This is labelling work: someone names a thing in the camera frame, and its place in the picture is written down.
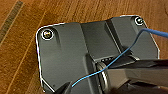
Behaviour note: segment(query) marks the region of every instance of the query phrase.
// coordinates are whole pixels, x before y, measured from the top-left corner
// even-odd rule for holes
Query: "wooden floor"
[[[17,1],[0,0],[0,94],[43,94],[35,44],[41,26],[140,15],[148,28],[168,32],[168,0],[20,0],[16,15],[10,14]],[[168,39],[154,38],[160,57],[168,59]]]

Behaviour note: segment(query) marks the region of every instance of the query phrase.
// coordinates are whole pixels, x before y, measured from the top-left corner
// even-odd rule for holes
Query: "screw head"
[[[42,32],[42,38],[44,40],[50,40],[53,37],[53,32],[50,29],[45,29]]]
[[[135,23],[136,23],[137,25],[143,25],[144,20],[143,20],[142,18],[140,18],[140,17],[136,17],[136,18],[135,18]]]

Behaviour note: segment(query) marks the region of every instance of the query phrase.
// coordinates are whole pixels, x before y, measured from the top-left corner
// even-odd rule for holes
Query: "gray plastic device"
[[[85,75],[101,70],[101,63],[97,63],[118,56],[133,43],[142,28],[146,28],[145,22],[136,15],[41,27],[36,33],[36,44],[40,81],[44,91],[46,94],[53,94],[64,87],[65,83],[73,83]],[[138,59],[159,58],[157,45],[146,32],[142,33],[128,54]],[[107,94],[110,90],[110,78],[106,75],[105,81],[100,75],[79,82],[72,88],[71,94]]]

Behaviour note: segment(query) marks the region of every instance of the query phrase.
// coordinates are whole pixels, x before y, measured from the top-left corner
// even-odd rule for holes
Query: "screw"
[[[136,18],[135,18],[135,23],[136,23],[137,25],[143,25],[144,20],[143,20],[142,18],[140,18],[140,17],[136,17]]]
[[[44,30],[42,33],[42,37],[45,40],[50,40],[52,38],[52,36],[53,36],[52,31],[49,29]]]

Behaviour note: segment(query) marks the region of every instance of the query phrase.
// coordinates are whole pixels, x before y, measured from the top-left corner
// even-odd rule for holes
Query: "blue cable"
[[[109,66],[111,66],[111,65],[112,65],[115,61],[117,61],[123,54],[125,54],[128,50],[130,50],[130,49],[134,46],[134,44],[137,42],[139,36],[141,35],[141,33],[142,33],[143,31],[146,31],[146,32],[148,32],[148,33],[152,33],[152,34],[155,34],[155,35],[158,35],[158,36],[162,36],[162,37],[168,38],[168,33],[166,33],[166,32],[161,32],[161,31],[152,30],[152,29],[148,29],[148,28],[141,29],[141,30],[139,31],[138,35],[136,36],[136,39],[135,39],[135,41],[133,42],[133,44],[132,44],[129,48],[127,48],[124,52],[122,52],[118,57],[116,57],[110,64],[108,64],[104,69],[102,69],[102,70],[100,70],[100,71],[97,71],[97,72],[95,72],[95,73],[92,73],[92,74],[89,74],[89,75],[87,75],[87,76],[84,76],[84,77],[80,78],[80,79],[77,80],[75,83],[73,83],[72,87],[74,87],[78,82],[80,82],[80,81],[82,81],[82,80],[84,80],[84,79],[86,79],[86,78],[88,78],[88,77],[91,77],[91,76],[93,76],[93,75],[99,74],[99,73],[103,72],[105,69],[107,69]]]

